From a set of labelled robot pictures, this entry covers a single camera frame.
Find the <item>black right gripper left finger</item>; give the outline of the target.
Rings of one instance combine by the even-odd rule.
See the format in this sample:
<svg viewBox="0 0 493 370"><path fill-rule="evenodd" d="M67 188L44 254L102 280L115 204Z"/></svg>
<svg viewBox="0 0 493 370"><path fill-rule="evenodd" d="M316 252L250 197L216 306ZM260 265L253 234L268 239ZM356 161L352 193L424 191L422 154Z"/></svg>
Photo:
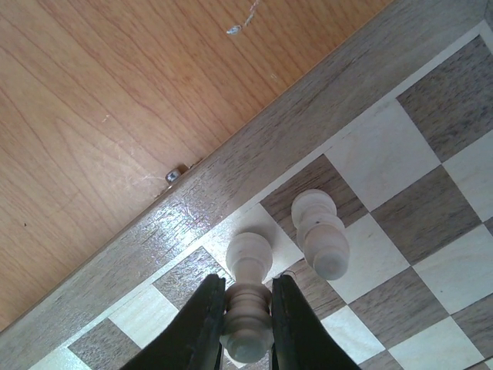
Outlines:
<svg viewBox="0 0 493 370"><path fill-rule="evenodd" d="M209 274L168 327L124 369L221 369L226 280Z"/></svg>

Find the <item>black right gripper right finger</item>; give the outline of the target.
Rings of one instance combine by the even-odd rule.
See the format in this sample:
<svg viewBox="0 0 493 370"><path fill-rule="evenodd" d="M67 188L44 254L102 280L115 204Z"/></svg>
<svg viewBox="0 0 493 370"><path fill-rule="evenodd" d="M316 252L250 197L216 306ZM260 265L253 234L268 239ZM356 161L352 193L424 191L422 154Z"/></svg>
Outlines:
<svg viewBox="0 0 493 370"><path fill-rule="evenodd" d="M288 274L273 279L272 369L358 369L332 339Z"/></svg>

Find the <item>white chess queen piece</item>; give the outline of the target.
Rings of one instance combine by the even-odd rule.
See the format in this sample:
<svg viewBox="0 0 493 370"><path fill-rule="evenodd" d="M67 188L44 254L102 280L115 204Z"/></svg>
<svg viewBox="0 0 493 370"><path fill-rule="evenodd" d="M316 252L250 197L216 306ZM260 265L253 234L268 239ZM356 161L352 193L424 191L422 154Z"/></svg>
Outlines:
<svg viewBox="0 0 493 370"><path fill-rule="evenodd" d="M236 235L226 252L235 283L226 290L221 345L236 362L258 362L273 345L272 294L263 284L273 264L270 243L259 234Z"/></svg>

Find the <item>white chess bishop piece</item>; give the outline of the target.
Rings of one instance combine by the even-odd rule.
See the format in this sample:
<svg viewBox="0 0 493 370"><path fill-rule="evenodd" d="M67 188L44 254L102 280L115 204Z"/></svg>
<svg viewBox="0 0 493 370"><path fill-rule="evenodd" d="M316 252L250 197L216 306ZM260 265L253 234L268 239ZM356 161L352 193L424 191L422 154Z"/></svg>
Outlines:
<svg viewBox="0 0 493 370"><path fill-rule="evenodd" d="M291 205L298 247L305 261L324 280L335 281L347 272L350 246L332 198L322 190L298 194Z"/></svg>

